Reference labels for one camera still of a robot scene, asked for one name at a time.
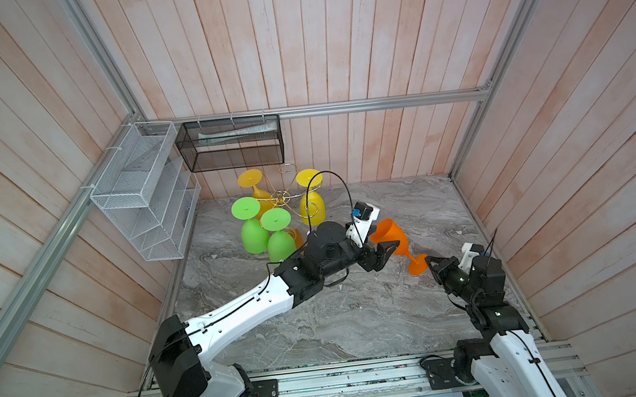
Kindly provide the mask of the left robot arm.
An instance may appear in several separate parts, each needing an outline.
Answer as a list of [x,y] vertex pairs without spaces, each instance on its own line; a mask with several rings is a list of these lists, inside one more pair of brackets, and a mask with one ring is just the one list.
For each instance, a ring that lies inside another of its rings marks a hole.
[[400,242],[369,245],[370,227],[371,220],[355,219],[346,228],[324,222],[252,290],[208,314],[164,320],[149,355],[162,397],[243,397],[250,392],[242,367],[222,365],[216,356],[263,322],[316,296],[328,287],[328,276],[353,265],[383,269]]

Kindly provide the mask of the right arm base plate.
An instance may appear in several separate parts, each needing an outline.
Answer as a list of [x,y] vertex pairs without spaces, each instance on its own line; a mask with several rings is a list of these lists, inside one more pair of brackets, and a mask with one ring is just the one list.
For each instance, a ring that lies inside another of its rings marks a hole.
[[452,389],[476,386],[477,381],[468,371],[460,372],[455,361],[440,355],[427,355],[419,361],[420,367],[427,375],[432,390]]

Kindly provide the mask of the orange wine glass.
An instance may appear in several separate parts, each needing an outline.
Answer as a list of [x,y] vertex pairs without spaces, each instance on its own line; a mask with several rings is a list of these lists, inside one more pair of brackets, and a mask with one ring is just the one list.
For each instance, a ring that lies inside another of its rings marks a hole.
[[394,255],[406,257],[410,260],[408,272],[411,275],[419,276],[428,270],[426,255],[414,256],[410,252],[410,242],[402,228],[391,218],[381,221],[376,230],[370,235],[374,244],[396,242],[398,247],[394,250]]

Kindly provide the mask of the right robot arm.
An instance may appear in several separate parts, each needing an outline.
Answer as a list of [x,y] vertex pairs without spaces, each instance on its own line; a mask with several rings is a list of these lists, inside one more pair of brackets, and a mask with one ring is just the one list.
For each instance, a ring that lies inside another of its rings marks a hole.
[[505,300],[500,259],[477,244],[461,259],[427,256],[425,261],[445,293],[464,302],[461,308],[482,334],[457,342],[452,368],[458,381],[481,386],[489,397],[567,397],[522,315]]

